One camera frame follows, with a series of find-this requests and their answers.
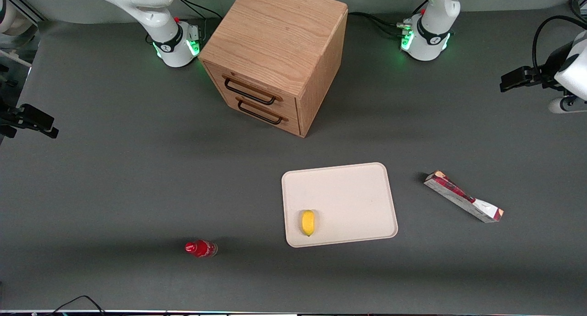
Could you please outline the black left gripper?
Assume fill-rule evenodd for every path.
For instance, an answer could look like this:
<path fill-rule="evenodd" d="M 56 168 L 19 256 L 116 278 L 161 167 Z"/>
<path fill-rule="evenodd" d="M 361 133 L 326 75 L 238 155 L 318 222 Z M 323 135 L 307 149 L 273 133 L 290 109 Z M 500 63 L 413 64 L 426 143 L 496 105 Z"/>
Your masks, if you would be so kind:
<path fill-rule="evenodd" d="M 543 64 L 537 67 L 519 67 L 501 76 L 500 92 L 511 89 L 539 85 L 543 89 L 562 90 L 562 85 L 555 80 L 562 64 Z"/>

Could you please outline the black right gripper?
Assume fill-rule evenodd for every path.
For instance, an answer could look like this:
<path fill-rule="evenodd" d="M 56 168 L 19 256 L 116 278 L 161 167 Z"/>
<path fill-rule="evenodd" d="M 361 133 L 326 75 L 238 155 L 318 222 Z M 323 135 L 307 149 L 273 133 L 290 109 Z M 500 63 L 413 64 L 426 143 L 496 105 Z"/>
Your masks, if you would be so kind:
<path fill-rule="evenodd" d="M 5 138 L 14 138 L 17 128 L 21 128 L 34 130 L 55 139 L 59 130 L 53 126 L 54 121 L 54 117 L 30 104 L 23 104 L 17 108 L 0 103 L 0 134 Z"/>

